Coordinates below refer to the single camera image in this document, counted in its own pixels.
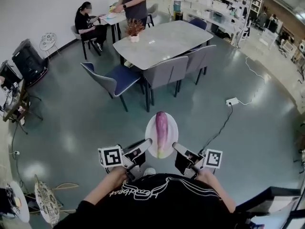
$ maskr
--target black shirt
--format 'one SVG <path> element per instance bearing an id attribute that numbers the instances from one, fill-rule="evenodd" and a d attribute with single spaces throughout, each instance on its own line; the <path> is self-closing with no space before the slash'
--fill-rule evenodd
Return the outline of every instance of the black shirt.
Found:
<path id="1" fill-rule="evenodd" d="M 132 0 L 123 0 L 123 4 L 130 2 Z M 126 8 L 126 17 L 128 19 L 136 19 L 141 20 L 147 17 L 147 8 L 146 8 L 146 0 L 143 2 L 140 2 L 137 5 L 134 5 L 132 7 Z"/>
<path id="2" fill-rule="evenodd" d="M 90 20 L 88 14 L 82 15 L 81 13 L 77 13 L 75 16 L 75 27 L 77 32 L 79 33 L 79 30 L 91 28 L 93 25 L 90 23 Z"/>
<path id="3" fill-rule="evenodd" d="M 82 201 L 76 213 L 54 229 L 139 227 L 142 221 L 146 225 L 181 223 L 182 228 L 227 229 L 231 220 L 232 214 L 211 186 L 178 175 L 157 174 L 118 187 L 95 206 Z"/>

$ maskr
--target electrical outlet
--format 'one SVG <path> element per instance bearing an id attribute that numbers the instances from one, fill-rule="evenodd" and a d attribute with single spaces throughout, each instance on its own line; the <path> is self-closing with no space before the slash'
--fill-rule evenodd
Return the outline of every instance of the electrical outlet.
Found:
<path id="1" fill-rule="evenodd" d="M 228 106 L 230 106 L 230 103 L 231 105 L 235 105 L 235 104 L 238 104 L 239 101 L 238 99 L 235 97 L 235 98 L 231 98 L 231 99 L 228 99 L 227 101 L 225 101 L 227 103 Z"/>

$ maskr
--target flower pot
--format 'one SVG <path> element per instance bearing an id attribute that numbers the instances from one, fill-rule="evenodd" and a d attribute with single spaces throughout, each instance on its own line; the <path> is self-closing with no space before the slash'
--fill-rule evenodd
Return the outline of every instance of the flower pot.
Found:
<path id="1" fill-rule="evenodd" d="M 131 42 L 139 42 L 140 40 L 140 36 L 137 35 L 137 36 L 130 36 L 130 41 Z"/>

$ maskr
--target eggplant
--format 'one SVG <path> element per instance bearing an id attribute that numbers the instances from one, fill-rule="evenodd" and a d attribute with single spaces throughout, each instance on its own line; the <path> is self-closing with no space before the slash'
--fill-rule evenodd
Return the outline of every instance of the eggplant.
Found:
<path id="1" fill-rule="evenodd" d="M 167 143 L 168 136 L 168 120 L 165 112 L 158 112 L 156 115 L 156 130 L 157 130 L 157 157 L 162 158 Z"/>

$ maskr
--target ponytail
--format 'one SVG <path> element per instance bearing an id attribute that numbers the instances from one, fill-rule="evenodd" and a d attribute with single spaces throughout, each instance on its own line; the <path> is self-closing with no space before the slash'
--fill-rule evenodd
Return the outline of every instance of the ponytail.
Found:
<path id="1" fill-rule="evenodd" d="M 92 5 L 90 2 L 84 2 L 77 10 L 76 15 L 83 11 L 84 9 L 92 9 Z"/>

